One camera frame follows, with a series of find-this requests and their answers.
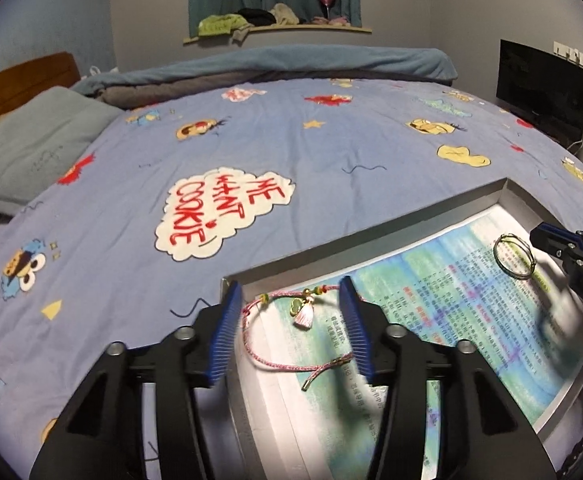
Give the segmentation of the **green gold bangle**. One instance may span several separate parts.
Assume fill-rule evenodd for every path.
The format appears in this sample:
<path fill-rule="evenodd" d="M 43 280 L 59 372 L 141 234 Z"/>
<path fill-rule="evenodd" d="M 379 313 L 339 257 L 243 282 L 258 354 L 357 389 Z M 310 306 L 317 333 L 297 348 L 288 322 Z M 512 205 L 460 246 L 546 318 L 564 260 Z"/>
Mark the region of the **green gold bangle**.
<path fill-rule="evenodd" d="M 497 266 L 510 278 L 526 281 L 533 277 L 537 259 L 530 245 L 516 234 L 500 235 L 493 244 L 492 253 Z"/>

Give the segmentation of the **black television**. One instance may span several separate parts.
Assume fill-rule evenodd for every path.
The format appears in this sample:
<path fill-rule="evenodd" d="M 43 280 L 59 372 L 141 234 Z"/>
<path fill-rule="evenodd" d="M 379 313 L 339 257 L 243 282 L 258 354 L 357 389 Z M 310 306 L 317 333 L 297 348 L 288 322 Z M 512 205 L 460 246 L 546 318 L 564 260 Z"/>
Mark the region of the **black television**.
<path fill-rule="evenodd" d="M 582 67 L 503 39 L 495 96 L 565 148 L 583 141 Z"/>

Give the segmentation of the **grey shallow cardboard box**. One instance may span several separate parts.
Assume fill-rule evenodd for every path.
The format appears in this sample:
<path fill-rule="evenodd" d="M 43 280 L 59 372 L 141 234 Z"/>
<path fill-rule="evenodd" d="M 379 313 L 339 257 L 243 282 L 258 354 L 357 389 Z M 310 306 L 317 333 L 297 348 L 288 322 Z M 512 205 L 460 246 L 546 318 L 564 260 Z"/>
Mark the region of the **grey shallow cardboard box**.
<path fill-rule="evenodd" d="M 548 438 L 583 387 L 583 302 L 529 235 L 556 216 L 511 179 L 234 274 L 249 304 L 228 377 L 254 479 L 363 479 L 389 398 L 351 358 L 349 278 L 401 330 L 478 350 Z"/>

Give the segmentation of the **blue cartoon bedspread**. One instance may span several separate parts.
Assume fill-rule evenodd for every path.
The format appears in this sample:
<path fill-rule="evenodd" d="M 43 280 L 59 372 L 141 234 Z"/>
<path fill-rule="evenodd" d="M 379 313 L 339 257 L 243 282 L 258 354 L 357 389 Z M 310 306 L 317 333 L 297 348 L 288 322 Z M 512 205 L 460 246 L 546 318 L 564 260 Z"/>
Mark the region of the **blue cartoon bedspread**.
<path fill-rule="evenodd" d="M 157 344 L 220 304 L 234 274 L 500 179 L 583 231 L 583 165 L 506 110 L 434 82 L 242 84 L 118 116 L 0 226 L 0 477 L 30 476 L 57 417 L 114 341 Z M 195 392 L 214 475 L 253 479 L 228 377 Z M 155 386 L 142 390 L 146 476 Z M 421 478 L 437 476 L 427 385 Z"/>

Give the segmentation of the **teal folded blanket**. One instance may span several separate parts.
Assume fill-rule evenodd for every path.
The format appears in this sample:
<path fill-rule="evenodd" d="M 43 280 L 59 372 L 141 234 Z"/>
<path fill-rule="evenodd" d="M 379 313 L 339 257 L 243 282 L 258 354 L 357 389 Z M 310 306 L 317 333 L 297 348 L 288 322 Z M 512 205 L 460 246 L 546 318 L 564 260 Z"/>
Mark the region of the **teal folded blanket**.
<path fill-rule="evenodd" d="M 450 86 L 459 74 L 448 54 L 435 48 L 282 44 L 236 50 L 165 66 L 104 73 L 71 89 L 121 110 L 195 96 L 240 84 L 293 79 L 388 79 Z"/>

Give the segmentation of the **grey blue pillow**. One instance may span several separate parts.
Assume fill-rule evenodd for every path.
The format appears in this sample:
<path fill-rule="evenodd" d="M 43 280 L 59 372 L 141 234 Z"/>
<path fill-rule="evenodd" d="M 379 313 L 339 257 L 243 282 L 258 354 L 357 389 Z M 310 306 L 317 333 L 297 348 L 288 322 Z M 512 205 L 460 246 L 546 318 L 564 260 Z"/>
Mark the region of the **grey blue pillow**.
<path fill-rule="evenodd" d="M 122 110 L 54 87 L 0 122 L 0 214 L 13 217 L 78 162 Z"/>

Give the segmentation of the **wooden window sill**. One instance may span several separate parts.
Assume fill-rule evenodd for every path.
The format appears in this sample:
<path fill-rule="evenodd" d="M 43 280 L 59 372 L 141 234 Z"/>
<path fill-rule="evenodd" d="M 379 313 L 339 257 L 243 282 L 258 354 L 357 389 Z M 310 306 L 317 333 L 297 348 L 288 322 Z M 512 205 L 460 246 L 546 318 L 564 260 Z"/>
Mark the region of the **wooden window sill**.
<path fill-rule="evenodd" d="M 231 42 L 243 42 L 249 35 L 277 34 L 278 32 L 351 32 L 351 34 L 372 35 L 373 29 L 369 27 L 354 27 L 351 25 L 331 24 L 300 24 L 280 26 L 248 26 L 234 30 L 229 35 L 191 37 L 183 39 L 183 46 L 197 44 L 197 42 L 214 39 L 229 39 Z"/>

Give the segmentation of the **beige cloth on sill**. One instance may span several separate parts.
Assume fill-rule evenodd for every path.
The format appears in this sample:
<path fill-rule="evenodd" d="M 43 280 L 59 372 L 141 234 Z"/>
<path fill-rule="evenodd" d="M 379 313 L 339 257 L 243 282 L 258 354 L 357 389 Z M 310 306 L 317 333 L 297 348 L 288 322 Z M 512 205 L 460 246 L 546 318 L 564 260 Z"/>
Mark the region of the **beige cloth on sill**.
<path fill-rule="evenodd" d="M 270 13 L 275 18 L 276 26 L 296 26 L 300 24 L 300 20 L 293 9 L 287 4 L 278 2 L 275 3 Z"/>

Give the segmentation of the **wooden headboard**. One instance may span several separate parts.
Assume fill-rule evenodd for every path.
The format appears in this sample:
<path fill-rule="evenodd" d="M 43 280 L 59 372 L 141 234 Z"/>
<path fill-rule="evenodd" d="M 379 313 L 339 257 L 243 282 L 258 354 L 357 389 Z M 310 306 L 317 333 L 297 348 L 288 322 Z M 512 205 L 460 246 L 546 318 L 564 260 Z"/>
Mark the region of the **wooden headboard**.
<path fill-rule="evenodd" d="M 69 88 L 80 80 L 75 58 L 68 52 L 34 58 L 0 71 L 0 116 L 53 87 Z"/>

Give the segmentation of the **black cloth on sill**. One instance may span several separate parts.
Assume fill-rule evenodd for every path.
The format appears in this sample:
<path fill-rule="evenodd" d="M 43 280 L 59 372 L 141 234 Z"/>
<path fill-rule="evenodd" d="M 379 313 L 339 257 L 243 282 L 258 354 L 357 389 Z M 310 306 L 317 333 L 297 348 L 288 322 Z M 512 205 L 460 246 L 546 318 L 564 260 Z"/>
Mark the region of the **black cloth on sill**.
<path fill-rule="evenodd" d="M 278 22 L 273 13 L 262 9 L 243 8 L 237 14 L 255 27 L 273 26 Z"/>

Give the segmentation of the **green cloth on sill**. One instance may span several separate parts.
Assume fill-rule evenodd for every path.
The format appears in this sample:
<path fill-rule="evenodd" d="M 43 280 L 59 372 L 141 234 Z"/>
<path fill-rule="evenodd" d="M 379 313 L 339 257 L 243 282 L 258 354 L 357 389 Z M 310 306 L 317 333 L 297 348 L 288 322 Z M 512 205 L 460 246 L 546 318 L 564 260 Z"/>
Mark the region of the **green cloth on sill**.
<path fill-rule="evenodd" d="M 249 27 L 249 21 L 241 14 L 209 15 L 197 25 L 197 36 L 200 38 L 232 35 L 235 30 Z"/>

